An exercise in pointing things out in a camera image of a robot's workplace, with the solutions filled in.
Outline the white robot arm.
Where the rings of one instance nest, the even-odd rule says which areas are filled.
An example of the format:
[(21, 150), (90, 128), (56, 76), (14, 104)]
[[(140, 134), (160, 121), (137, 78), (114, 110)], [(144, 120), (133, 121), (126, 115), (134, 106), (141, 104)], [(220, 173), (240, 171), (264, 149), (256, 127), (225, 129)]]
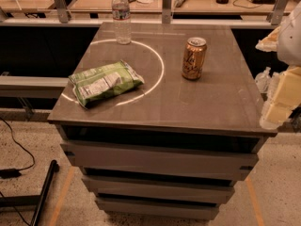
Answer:
[(261, 111), (260, 126), (275, 130), (301, 105), (301, 2), (256, 48), (276, 52), (277, 59), (288, 65), (286, 71), (272, 76)]

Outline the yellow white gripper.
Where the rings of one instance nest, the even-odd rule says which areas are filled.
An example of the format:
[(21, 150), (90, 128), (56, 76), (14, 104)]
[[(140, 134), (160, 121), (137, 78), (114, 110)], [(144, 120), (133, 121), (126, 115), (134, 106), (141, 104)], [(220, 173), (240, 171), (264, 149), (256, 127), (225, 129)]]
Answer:
[(267, 92), (260, 126), (263, 129), (274, 130), (301, 105), (301, 67), (290, 66), (282, 73), (274, 73), (272, 79), (270, 70), (270, 67), (266, 67), (263, 72), (258, 73), (255, 83), (260, 93)]

